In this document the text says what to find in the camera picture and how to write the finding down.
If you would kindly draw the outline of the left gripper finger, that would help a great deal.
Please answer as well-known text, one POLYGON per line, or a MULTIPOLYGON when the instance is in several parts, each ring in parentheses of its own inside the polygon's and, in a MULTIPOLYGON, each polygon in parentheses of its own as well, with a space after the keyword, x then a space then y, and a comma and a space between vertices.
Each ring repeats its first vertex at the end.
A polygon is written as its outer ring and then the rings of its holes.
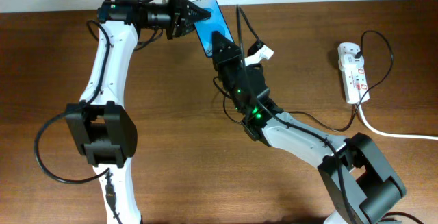
POLYGON ((183 25, 193 25, 211 18, 211 12, 200 8, 191 1, 181 0, 181 22, 183 25))
POLYGON ((194 21, 180 20, 176 25, 176 37, 185 36, 195 30, 194 21))

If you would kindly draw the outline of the blue Galaxy smartphone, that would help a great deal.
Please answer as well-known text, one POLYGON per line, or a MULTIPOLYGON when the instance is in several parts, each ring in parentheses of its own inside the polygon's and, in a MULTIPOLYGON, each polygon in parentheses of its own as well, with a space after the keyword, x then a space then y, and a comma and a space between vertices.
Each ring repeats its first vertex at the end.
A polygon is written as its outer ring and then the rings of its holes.
POLYGON ((212 34, 214 31, 220 32, 231 42, 234 42, 234 40, 217 0, 195 0, 193 3, 211 14, 209 19, 194 24, 203 51, 207 58, 211 58, 212 34))

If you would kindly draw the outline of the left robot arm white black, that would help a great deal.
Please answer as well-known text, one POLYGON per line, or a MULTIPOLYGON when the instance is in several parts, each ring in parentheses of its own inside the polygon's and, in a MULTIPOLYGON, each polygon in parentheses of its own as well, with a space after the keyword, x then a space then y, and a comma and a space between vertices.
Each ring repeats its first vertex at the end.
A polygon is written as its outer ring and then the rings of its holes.
POLYGON ((160 29, 168 39, 184 36, 211 10, 188 0, 165 4, 104 1, 98 9, 99 44, 89 84, 66 122, 80 155, 98 177, 108 223, 141 223, 131 176, 138 133, 124 109, 125 82, 142 29, 160 29))

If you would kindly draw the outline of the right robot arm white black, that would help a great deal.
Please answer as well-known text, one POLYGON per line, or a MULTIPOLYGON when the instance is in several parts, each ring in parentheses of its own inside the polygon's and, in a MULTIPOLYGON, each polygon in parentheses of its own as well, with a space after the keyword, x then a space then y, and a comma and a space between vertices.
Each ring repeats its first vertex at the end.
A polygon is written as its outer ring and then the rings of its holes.
POLYGON ((261 65, 244 65, 240 48, 220 32, 212 34, 212 59, 248 136, 319 171, 335 207, 325 223, 377 223, 406 195, 369 136, 336 136, 297 121, 269 97, 261 65))

